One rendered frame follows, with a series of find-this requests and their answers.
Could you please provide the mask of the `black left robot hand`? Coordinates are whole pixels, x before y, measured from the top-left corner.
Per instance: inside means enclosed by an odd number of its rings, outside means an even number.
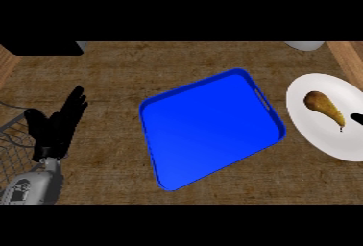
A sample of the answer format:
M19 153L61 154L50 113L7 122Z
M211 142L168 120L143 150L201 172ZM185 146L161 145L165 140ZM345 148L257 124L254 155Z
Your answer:
M84 88L77 86L61 110L50 117L37 109L25 110L24 117L28 124L28 133L36 140L34 161L46 158L61 160L65 157L77 125L89 106L86 100Z

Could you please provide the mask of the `brown pear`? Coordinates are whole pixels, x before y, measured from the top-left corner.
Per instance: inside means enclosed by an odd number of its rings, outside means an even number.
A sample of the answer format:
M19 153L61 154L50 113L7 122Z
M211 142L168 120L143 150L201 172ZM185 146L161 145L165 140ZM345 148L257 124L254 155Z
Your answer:
M339 131L345 127L345 118L329 97L319 91L311 91L304 98L304 104L311 111L322 113L339 125Z

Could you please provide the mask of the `white plate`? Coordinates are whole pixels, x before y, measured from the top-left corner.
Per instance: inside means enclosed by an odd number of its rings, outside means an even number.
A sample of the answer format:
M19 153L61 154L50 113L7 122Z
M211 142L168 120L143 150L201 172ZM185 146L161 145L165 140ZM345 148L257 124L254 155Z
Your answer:
M345 126L322 113L311 111L304 98L322 92L344 115ZM310 144L328 155L347 161L363 161L363 125L351 118L363 114L363 92L341 78L310 73L298 77L286 90L286 109L294 125Z

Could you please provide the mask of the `blue tray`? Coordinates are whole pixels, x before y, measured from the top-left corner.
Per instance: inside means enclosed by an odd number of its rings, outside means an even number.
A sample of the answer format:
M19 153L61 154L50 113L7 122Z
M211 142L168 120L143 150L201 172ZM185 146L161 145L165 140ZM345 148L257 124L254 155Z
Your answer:
M272 147L286 134L241 68L148 98L139 116L157 182L167 191Z

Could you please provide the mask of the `wooden edge strip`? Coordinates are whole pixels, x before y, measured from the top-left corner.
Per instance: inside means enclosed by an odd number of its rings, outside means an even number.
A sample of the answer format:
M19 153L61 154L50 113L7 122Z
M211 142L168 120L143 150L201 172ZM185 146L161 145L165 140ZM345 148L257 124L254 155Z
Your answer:
M21 56L13 55L0 45L0 88L6 84L6 80L13 73L19 61Z
M328 41L348 82L363 91L363 41Z

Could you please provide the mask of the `black appliance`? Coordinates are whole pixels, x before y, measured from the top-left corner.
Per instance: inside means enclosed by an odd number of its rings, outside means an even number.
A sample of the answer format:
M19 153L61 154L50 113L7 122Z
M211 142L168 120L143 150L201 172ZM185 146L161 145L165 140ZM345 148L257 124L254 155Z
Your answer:
M3 47L16 56L81 56L84 49L75 41L3 41Z

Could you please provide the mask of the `pale grey round object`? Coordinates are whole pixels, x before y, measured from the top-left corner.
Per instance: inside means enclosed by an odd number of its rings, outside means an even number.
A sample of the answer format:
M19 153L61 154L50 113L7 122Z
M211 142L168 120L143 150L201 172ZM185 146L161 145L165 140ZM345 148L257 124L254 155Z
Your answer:
M300 51L314 51L325 44L323 41L286 41L285 44Z

